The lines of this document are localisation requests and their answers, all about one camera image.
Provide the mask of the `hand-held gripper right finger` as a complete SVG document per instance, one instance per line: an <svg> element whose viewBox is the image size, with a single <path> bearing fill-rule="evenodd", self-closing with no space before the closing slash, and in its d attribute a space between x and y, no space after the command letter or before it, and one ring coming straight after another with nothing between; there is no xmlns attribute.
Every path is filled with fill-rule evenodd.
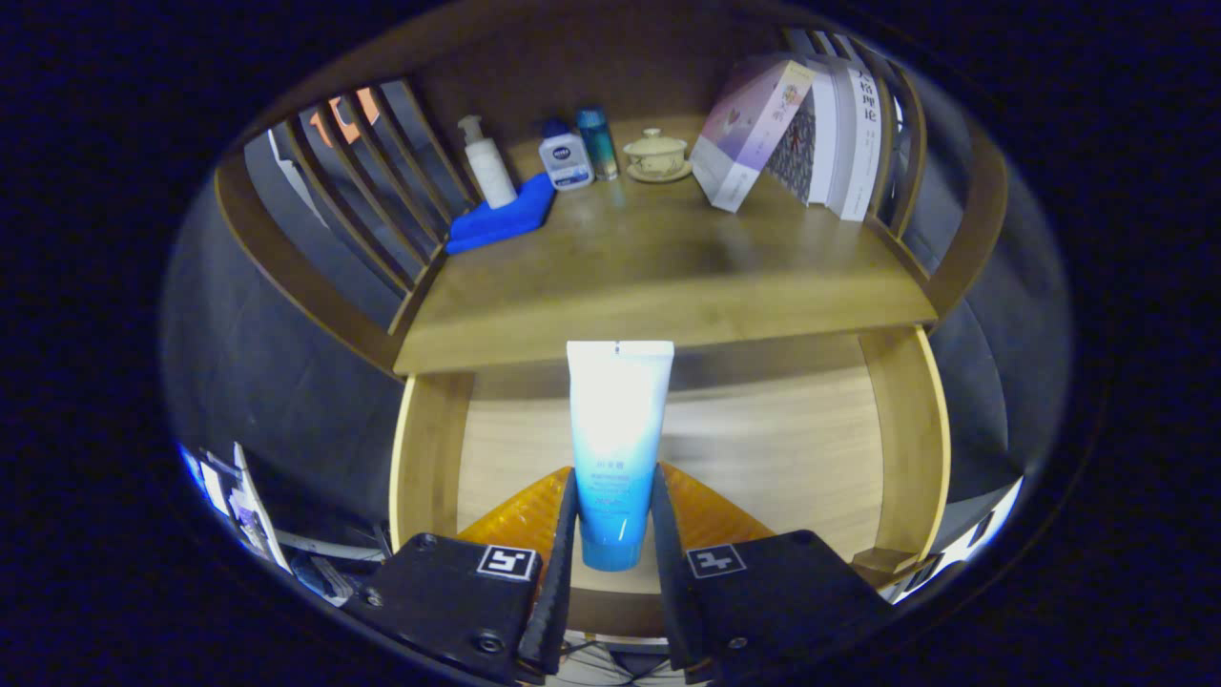
<svg viewBox="0 0 1221 687"><path fill-rule="evenodd" d="M651 513L672 665L691 685L810 674L896 614L818 534L773 533L672 465L654 470Z"/></svg>

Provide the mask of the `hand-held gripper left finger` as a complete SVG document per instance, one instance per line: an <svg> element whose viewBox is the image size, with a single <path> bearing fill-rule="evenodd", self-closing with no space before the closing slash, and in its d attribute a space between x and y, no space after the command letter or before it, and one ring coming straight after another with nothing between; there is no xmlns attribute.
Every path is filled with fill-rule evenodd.
<svg viewBox="0 0 1221 687"><path fill-rule="evenodd" d="M574 469L557 469L462 534L413 534L341 609L462 674L542 685L567 635L576 519Z"/></svg>

